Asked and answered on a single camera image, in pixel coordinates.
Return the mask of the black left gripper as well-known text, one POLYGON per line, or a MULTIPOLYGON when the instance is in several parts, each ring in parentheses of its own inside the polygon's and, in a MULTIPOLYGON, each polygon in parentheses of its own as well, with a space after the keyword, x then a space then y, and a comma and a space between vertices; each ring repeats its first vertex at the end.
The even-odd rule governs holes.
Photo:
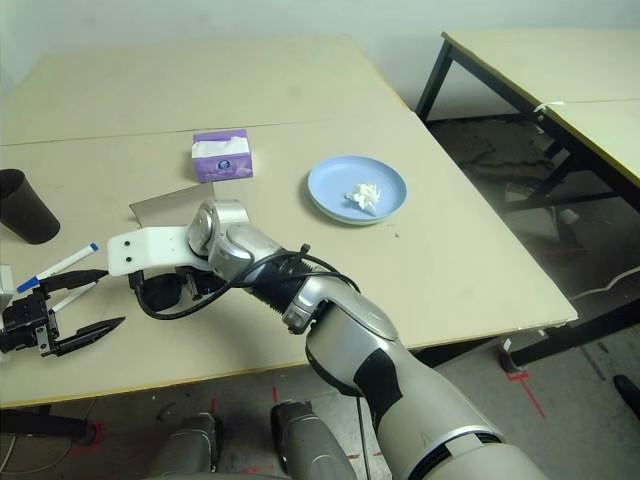
POLYGON ((97 283, 108 275, 107 270, 88 269, 60 273, 39 281, 43 293, 31 293, 15 300, 2 313, 1 352, 8 353, 37 347, 42 356, 63 356, 91 345, 115 330, 125 317, 116 317, 83 327, 66 339, 58 341, 59 329, 55 313, 47 306, 49 294, 73 290, 97 283))

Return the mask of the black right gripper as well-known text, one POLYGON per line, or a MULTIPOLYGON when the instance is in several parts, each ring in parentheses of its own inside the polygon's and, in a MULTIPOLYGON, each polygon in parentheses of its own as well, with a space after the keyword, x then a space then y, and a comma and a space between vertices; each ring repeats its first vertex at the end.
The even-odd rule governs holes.
POLYGON ((210 271, 199 270, 194 267, 177 267, 176 300, 190 297, 198 301, 215 293, 223 286, 223 281, 210 271))

